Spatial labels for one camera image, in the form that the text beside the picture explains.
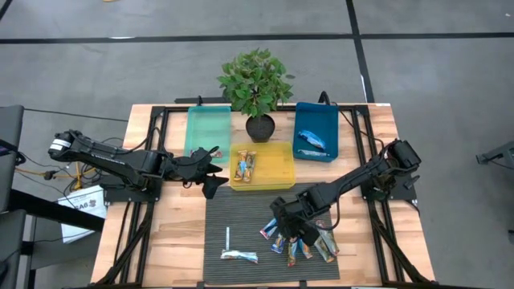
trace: green tray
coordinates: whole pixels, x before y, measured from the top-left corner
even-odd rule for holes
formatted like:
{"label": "green tray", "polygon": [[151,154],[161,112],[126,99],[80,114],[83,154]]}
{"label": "green tray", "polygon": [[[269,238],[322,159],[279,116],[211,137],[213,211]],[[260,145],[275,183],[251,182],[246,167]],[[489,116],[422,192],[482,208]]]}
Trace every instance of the green tray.
{"label": "green tray", "polygon": [[187,131],[184,156],[191,150],[203,147],[210,150],[219,147],[221,158],[213,157],[213,163],[225,163],[230,158],[230,107],[191,107],[187,112]]}

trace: green leaves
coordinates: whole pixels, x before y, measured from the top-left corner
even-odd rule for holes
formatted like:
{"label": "green leaves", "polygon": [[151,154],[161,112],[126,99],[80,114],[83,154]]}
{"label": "green leaves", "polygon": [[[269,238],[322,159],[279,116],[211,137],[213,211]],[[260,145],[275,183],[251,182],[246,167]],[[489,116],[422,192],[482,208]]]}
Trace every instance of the green leaves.
{"label": "green leaves", "polygon": [[234,110],[251,117],[262,116],[277,109],[279,101],[288,102],[292,86],[283,82],[286,67],[271,52],[259,48],[239,54],[222,65],[224,75],[218,77],[223,96]]}

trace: black pot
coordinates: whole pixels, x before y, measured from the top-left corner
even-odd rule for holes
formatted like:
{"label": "black pot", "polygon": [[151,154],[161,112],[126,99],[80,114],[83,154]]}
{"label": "black pot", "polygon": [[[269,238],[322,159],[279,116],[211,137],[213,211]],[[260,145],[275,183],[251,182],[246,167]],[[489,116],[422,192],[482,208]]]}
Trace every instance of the black pot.
{"label": "black pot", "polygon": [[267,142],[275,131],[275,121],[269,115],[250,117],[247,120],[247,132],[256,143]]}

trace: potted plant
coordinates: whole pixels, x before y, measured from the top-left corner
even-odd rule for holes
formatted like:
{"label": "potted plant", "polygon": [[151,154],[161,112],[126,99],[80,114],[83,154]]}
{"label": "potted plant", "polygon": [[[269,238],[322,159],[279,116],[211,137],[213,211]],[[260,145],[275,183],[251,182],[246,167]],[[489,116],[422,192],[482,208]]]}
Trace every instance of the potted plant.
{"label": "potted plant", "polygon": [[250,116],[247,132],[254,142],[266,142],[275,131],[275,121],[267,115],[275,111],[280,101],[292,96],[291,84],[285,83],[286,67],[268,49],[259,48],[239,54],[232,62],[222,65],[224,75],[218,80],[223,96],[235,111]]}

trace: yellow tray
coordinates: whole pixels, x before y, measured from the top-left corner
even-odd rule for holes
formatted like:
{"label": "yellow tray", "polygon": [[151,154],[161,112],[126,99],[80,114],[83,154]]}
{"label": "yellow tray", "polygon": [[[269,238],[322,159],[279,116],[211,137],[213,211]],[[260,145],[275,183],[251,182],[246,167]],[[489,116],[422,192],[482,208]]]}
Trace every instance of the yellow tray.
{"label": "yellow tray", "polygon": [[[234,181],[238,151],[257,152],[250,182]],[[295,185],[295,163],[288,142],[233,144],[230,147],[230,186],[236,191],[289,189]]]}

